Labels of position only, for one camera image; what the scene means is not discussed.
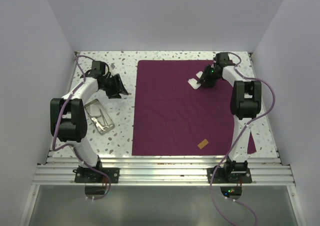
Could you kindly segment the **white gauze pad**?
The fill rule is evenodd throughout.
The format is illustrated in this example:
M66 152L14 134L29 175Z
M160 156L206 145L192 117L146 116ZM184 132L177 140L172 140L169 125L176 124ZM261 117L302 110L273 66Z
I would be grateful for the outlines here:
M187 82L194 90L197 90L201 86L195 78L190 78Z
M203 75L203 72L202 71L199 71L197 74L196 74L196 76L200 79L201 78L201 76Z

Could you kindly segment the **metal instrument tray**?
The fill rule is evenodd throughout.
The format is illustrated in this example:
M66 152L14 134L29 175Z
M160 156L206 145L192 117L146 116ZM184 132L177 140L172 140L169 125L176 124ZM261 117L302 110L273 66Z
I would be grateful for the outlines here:
M98 99L87 103L84 109L100 135L105 135L115 128L113 120Z

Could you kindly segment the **steel hemostat clamp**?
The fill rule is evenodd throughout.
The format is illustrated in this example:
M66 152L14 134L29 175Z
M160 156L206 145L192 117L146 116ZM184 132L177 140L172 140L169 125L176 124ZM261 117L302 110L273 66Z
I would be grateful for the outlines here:
M112 119L105 111L100 110L100 116L98 117L98 119L102 124L108 126L109 128L113 125Z

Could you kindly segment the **tan adhesive bandage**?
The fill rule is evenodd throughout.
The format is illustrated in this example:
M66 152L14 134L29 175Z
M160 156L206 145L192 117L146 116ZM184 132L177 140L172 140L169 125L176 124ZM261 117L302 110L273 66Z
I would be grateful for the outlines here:
M209 144L209 142L208 142L208 140L207 139L204 139L203 141L201 141L198 145L197 145L197 147L199 148L199 149L203 149L205 146L207 146Z

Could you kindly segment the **steel surgical scissors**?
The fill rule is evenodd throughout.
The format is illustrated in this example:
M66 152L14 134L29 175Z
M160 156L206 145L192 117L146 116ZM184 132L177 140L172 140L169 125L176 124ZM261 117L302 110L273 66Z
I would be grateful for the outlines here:
M97 130L99 131L106 131L109 126L108 125L104 125L103 123L101 123L97 118L92 117L91 120L93 121L94 125L96 126Z

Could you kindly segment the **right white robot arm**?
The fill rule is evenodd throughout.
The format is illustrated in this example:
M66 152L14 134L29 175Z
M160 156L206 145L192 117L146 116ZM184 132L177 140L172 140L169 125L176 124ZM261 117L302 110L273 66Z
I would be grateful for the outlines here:
M256 79L246 79L236 71L228 52L219 52L213 63L207 65L203 72L197 74L197 86L212 88L222 79L232 86L230 112L234 119L234 129L230 152L227 153L223 178L227 182L235 182L241 172L248 167L248 147L251 131L249 124L261 112L262 83Z

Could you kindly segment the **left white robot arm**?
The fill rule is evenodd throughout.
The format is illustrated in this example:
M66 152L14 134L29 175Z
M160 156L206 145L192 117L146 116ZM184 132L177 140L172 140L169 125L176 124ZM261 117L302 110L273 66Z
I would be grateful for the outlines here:
M80 168L88 168L86 176L92 182L103 179L104 170L99 167L99 156L87 138L88 124L85 103L98 91L104 91L109 99L120 99L129 93L121 76L112 73L107 63L92 60L91 69L79 68L79 83L60 98L50 101L50 132L53 136L52 150L57 152L70 147L79 161Z

